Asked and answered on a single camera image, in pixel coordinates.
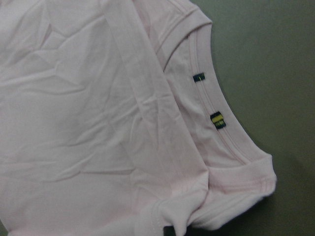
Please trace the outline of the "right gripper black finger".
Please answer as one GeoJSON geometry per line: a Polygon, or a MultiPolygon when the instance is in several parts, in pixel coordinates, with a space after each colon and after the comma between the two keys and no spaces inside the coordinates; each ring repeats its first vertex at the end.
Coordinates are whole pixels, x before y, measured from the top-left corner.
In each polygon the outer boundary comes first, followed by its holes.
{"type": "Polygon", "coordinates": [[[173,226],[164,227],[164,236],[175,236],[175,229],[173,226]]]}

